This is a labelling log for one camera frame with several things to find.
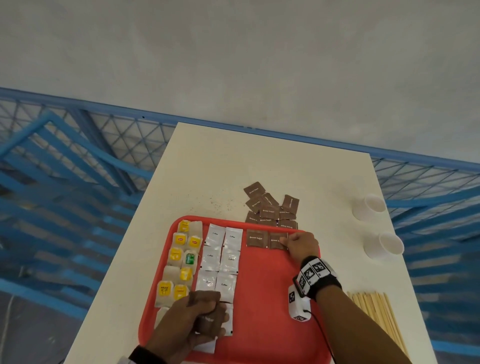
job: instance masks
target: left hand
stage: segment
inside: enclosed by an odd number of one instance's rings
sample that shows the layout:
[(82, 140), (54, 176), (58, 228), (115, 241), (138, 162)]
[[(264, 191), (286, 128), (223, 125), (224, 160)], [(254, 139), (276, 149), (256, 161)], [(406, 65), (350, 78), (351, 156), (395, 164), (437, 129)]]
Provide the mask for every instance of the left hand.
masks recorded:
[[(200, 344), (205, 344), (213, 339), (195, 334), (193, 323), (198, 315), (208, 314), (215, 309), (215, 301), (199, 301), (193, 306), (187, 307), (188, 296), (176, 301), (165, 313), (162, 320), (153, 332), (152, 337), (145, 348), (165, 360), (168, 364), (180, 364), (192, 349)], [(225, 314), (223, 322), (228, 321)], [(225, 335), (222, 328), (218, 337)]]

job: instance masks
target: brown sugar packet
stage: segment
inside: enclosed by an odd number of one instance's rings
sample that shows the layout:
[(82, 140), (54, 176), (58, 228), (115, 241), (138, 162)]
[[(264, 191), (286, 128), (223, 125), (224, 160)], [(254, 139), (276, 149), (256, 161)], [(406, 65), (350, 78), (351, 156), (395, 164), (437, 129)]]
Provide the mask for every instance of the brown sugar packet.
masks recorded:
[(280, 204), (269, 193), (259, 196), (258, 199), (265, 205), (280, 206)]
[(247, 246), (268, 247), (268, 232), (264, 230), (247, 230)]
[(270, 249), (288, 250), (285, 245), (280, 242), (280, 238), (288, 238), (287, 232), (270, 232), (268, 234), (268, 247)]
[(285, 211), (282, 207), (279, 211), (280, 219), (279, 220), (295, 220), (297, 215), (292, 214), (291, 212)]
[(191, 306), (199, 301), (215, 301), (216, 306), (212, 312), (208, 314), (198, 315), (193, 329), (203, 335), (209, 336), (213, 339), (218, 336), (222, 328), (223, 319), (225, 318), (226, 309), (220, 306), (220, 292), (216, 291), (192, 291), (188, 297), (188, 306)]
[(247, 205), (254, 214), (257, 214), (258, 211), (260, 211), (261, 204), (262, 201), (260, 200), (260, 196), (252, 197), (250, 200), (245, 202), (245, 205)]
[(299, 202), (299, 199), (286, 194), (285, 198), (283, 199), (282, 208), (285, 211), (291, 212), (292, 214), (296, 215), (299, 208)]
[(271, 218), (259, 218), (258, 223), (260, 225), (276, 226), (276, 220), (273, 220)]
[(278, 222), (278, 227), (297, 230), (299, 228), (299, 225), (296, 221), (293, 221), (293, 220), (280, 220)]
[(258, 196), (261, 196), (265, 193), (265, 189), (264, 187), (260, 184), (260, 182), (255, 182), (253, 184), (251, 184), (250, 186), (248, 187), (245, 187), (243, 189), (245, 191), (245, 193), (248, 195), (248, 197), (252, 198), (252, 197), (258, 197)]
[(273, 220), (280, 219), (280, 207), (261, 204), (260, 206), (260, 217), (261, 218), (270, 218)]
[(245, 222), (248, 222), (250, 224), (258, 224), (260, 220), (260, 216), (257, 214), (254, 214), (252, 211), (249, 211), (247, 214), (247, 218), (245, 219)]

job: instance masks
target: cable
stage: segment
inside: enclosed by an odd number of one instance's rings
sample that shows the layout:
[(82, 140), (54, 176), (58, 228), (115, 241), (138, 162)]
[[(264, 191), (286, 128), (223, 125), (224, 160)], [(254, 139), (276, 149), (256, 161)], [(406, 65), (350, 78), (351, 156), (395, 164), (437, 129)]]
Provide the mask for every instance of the cable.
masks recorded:
[(317, 325), (318, 325), (320, 331), (322, 332), (322, 336), (324, 337), (325, 343), (327, 344), (328, 351), (330, 352), (330, 355), (332, 356), (332, 360), (336, 364), (335, 357), (333, 356), (333, 353), (332, 353), (332, 348), (330, 347), (330, 344), (328, 343), (327, 336), (325, 336), (324, 330), (322, 329), (322, 325), (320, 325), (320, 321), (318, 321), (318, 318), (313, 313), (311, 313), (311, 311), (309, 311), (309, 310), (303, 310), (303, 311), (311, 314), (312, 317), (317, 322)]

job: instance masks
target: white table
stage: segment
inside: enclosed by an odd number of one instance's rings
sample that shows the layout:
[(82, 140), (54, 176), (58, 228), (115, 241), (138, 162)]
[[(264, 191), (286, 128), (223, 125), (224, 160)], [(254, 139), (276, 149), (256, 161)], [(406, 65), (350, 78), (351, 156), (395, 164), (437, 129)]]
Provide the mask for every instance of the white table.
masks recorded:
[(129, 355), (173, 221), (244, 221), (243, 188), (255, 181), (280, 203), (284, 194), (300, 199), (299, 228), (315, 234), (344, 290), (386, 292), (413, 364), (436, 363), (403, 259), (378, 263), (363, 252), (365, 236), (394, 231), (387, 213), (375, 225), (351, 213), (356, 196), (381, 195), (368, 154), (179, 124), (65, 364), (115, 364)]

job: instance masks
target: white paper cup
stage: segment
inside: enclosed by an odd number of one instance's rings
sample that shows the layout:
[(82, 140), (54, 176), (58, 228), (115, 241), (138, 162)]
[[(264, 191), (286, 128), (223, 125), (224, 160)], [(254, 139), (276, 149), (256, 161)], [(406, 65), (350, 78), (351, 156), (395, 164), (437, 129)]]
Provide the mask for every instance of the white paper cup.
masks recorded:
[(402, 255), (405, 250), (402, 240), (391, 232), (381, 232), (363, 245), (363, 250), (372, 259), (386, 259)]
[(352, 214), (360, 221), (374, 221), (378, 215), (387, 210), (382, 197), (367, 194), (363, 199), (353, 204)]

